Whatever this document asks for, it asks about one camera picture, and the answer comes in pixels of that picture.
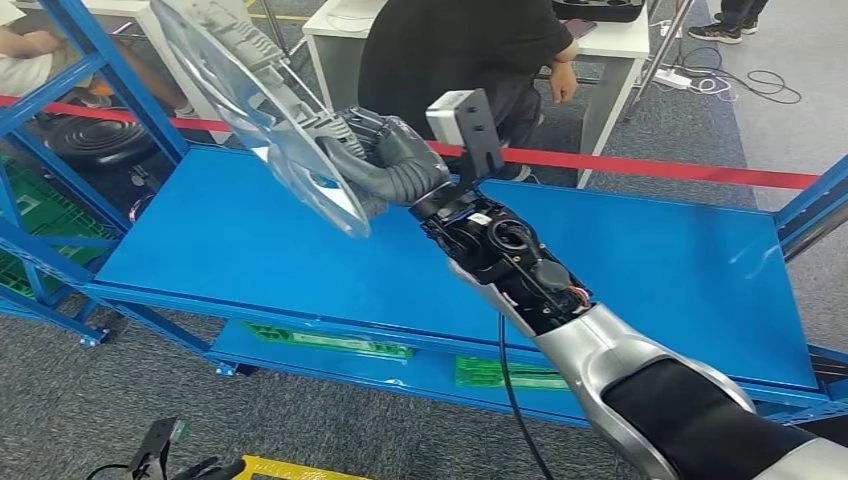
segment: transparent plastic part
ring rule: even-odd
[[[222,29],[232,21],[255,33],[214,1],[200,8],[192,1],[153,0],[151,5],[180,64],[245,148],[303,203],[348,235],[367,237],[368,215],[360,199],[301,126],[316,114],[281,81],[277,67],[282,65],[268,55],[276,46],[264,35]],[[224,30],[229,36],[221,34]],[[221,39],[235,39],[234,45]],[[253,64],[246,65],[237,54]]]

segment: black shirt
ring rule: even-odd
[[[571,42],[550,0],[389,0],[365,45],[359,104],[431,137],[424,112],[444,92],[530,81]]]

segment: person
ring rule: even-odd
[[[47,31],[22,35],[12,31],[9,26],[25,15],[9,0],[0,0],[0,95],[25,95],[80,58],[73,46]],[[156,98],[171,107],[177,116],[196,116],[194,108],[178,88],[171,86],[132,50],[119,42],[115,42],[115,46]],[[103,81],[96,75],[90,75],[74,87],[74,93],[88,106],[109,106],[108,97],[91,93],[102,84]]]
[[[363,51],[359,104],[432,139],[427,107],[446,91],[483,88],[502,142],[521,148],[542,118],[537,72],[548,65],[553,101],[568,101],[576,54],[550,0],[388,0]],[[500,178],[530,174],[505,168]]]
[[[708,42],[736,45],[742,35],[757,33],[760,13],[768,0],[722,0],[721,12],[713,19],[715,23],[704,27],[691,27],[689,36]]]

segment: blue metal shelf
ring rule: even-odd
[[[737,379],[818,387],[769,215],[525,184],[484,190],[637,329]],[[414,219],[394,209],[373,230],[344,236],[249,153],[192,148],[86,291],[494,355],[494,311]],[[528,351],[520,361],[541,361],[517,332],[508,342]]]
[[[453,355],[417,351],[408,359],[357,355],[321,348],[282,345],[260,340],[238,320],[230,320],[212,344],[221,360],[286,370],[436,398],[496,411],[511,411],[503,388],[461,387],[454,382]],[[517,389],[522,411],[546,420],[587,426],[574,396],[567,391]]]
[[[189,150],[79,0],[44,7],[82,60],[6,109],[0,133],[129,234],[96,277],[4,220],[0,247],[216,362],[224,374],[244,362],[505,408],[499,389],[453,384],[455,353],[494,355],[495,314],[448,273],[443,254],[410,215],[394,209],[374,221],[371,239],[354,241],[294,200],[253,155]],[[181,162],[132,229],[18,126],[96,69],[165,156]],[[848,157],[777,215],[525,184],[488,182],[483,190],[532,223],[595,298],[648,336],[741,380],[769,403],[764,411],[772,418],[848,413],[848,380],[819,384],[814,376],[784,263],[848,215]],[[0,290],[0,310],[20,310],[84,338],[102,334],[24,300]],[[420,351],[399,363],[263,344],[234,321],[209,345],[138,304],[391,340]],[[517,332],[510,330],[507,341],[511,360],[544,363]],[[838,352],[813,351],[846,363]],[[521,392],[519,401],[528,414],[581,424],[566,393]]]

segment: power strip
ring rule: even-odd
[[[671,29],[671,22],[665,25],[660,25],[660,36],[665,37],[666,35],[668,35],[669,29]],[[677,34],[675,34],[675,36],[677,38],[683,38],[683,28],[678,28]]]
[[[677,90],[686,90],[692,85],[692,79],[678,74],[673,69],[669,70],[667,68],[657,70],[654,81],[666,87],[676,88]]]

